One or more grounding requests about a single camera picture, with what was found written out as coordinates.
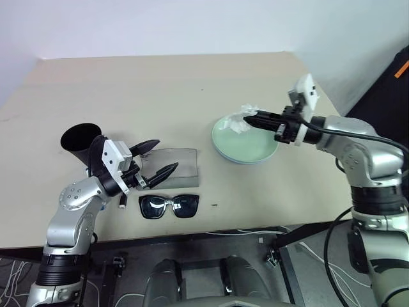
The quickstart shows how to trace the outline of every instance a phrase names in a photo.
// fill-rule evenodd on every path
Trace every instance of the gray wall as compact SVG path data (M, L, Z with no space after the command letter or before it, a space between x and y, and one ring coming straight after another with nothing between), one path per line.
M345 114L408 44L408 0L0 0L0 105L38 58L293 51Z

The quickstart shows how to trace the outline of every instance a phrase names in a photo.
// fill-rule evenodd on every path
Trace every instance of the green bowl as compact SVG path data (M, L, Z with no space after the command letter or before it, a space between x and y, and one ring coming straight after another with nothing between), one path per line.
M240 164L260 163L270 158L278 147L274 132L251 127L235 133L231 129L220 130L224 118L212 129L212 141L216 150L226 159Z

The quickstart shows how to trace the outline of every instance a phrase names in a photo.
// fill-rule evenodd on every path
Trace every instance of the black sunglasses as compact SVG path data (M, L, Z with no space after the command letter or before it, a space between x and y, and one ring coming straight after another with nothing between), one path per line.
M199 195L182 194L168 199L158 195L139 197L139 206L145 219L158 219L165 213L166 205L172 205L174 214L180 218L192 217L199 205Z

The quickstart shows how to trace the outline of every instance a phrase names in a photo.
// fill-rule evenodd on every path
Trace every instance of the transparent container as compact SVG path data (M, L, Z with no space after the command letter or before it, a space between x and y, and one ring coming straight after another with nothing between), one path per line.
M151 190L179 189L198 187L197 150L191 148L156 149L141 156L141 173L146 178L152 177L159 169L179 162L178 167L168 179Z

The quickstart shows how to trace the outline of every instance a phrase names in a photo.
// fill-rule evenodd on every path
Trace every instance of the crumpled tissue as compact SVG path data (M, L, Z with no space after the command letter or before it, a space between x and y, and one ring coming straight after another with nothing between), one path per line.
M259 110L261 109L258 106L245 104L242 106L240 112L226 116L222 122L222 126L219 129L231 129L238 134L248 131L250 130L251 126L244 121L243 117L256 115L257 111Z

